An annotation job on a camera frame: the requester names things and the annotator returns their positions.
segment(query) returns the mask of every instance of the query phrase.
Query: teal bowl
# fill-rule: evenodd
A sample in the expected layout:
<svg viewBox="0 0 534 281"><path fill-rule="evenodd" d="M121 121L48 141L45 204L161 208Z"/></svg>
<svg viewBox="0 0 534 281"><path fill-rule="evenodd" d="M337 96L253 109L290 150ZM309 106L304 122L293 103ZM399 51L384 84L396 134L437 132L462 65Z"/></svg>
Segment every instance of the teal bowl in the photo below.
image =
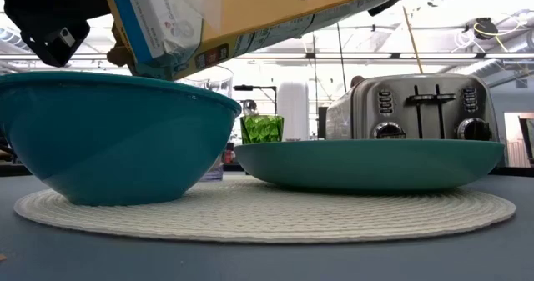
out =
<svg viewBox="0 0 534 281"><path fill-rule="evenodd" d="M218 93L149 78L0 77L0 120L15 154L75 204L179 198L223 151L240 111Z"/></svg>
<svg viewBox="0 0 534 281"><path fill-rule="evenodd" d="M265 182L379 193L456 188L486 176L502 143L371 139L256 143L235 147L244 170Z"/></svg>

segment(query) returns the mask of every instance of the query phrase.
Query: stainless steel toaster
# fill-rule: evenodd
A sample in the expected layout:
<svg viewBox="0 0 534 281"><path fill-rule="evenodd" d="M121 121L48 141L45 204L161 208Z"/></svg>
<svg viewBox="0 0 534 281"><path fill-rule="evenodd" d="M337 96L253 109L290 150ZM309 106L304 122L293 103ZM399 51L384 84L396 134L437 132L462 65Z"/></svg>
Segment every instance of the stainless steel toaster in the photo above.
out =
<svg viewBox="0 0 534 281"><path fill-rule="evenodd" d="M326 112L326 139L497 141L489 88L472 76L413 74L356 84Z"/></svg>

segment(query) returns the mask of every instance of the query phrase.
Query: teal plate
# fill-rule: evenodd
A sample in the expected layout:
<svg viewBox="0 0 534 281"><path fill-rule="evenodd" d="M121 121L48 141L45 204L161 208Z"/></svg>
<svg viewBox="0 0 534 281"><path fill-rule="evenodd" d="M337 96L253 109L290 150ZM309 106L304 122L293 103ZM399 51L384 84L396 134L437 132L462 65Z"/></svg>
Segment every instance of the teal plate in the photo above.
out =
<svg viewBox="0 0 534 281"><path fill-rule="evenodd" d="M245 144L244 170L265 182L308 189L429 191L487 175L501 143L461 140L332 140Z"/></svg>

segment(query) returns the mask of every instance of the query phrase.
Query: gray table surface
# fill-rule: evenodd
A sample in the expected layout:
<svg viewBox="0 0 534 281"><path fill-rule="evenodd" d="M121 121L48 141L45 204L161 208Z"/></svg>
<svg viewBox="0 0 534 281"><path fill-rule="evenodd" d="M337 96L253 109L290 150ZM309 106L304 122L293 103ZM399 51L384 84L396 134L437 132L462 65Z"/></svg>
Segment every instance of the gray table surface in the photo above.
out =
<svg viewBox="0 0 534 281"><path fill-rule="evenodd" d="M164 242L81 233L19 218L15 201L46 186L0 178L1 281L534 280L534 179L475 188L511 200L515 218L460 235L387 243L256 245Z"/></svg>

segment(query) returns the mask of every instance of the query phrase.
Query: placemat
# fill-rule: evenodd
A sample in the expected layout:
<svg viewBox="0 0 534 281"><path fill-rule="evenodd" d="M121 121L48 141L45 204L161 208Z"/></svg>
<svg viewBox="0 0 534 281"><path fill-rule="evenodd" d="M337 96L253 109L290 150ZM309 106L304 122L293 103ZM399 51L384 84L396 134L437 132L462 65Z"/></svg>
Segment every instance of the placemat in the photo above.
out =
<svg viewBox="0 0 534 281"><path fill-rule="evenodd" d="M45 190L21 198L24 218L60 228L138 238L240 243L342 243L467 232L510 218L516 206L457 189L404 196L303 193L251 177L198 183L181 199L89 207Z"/></svg>

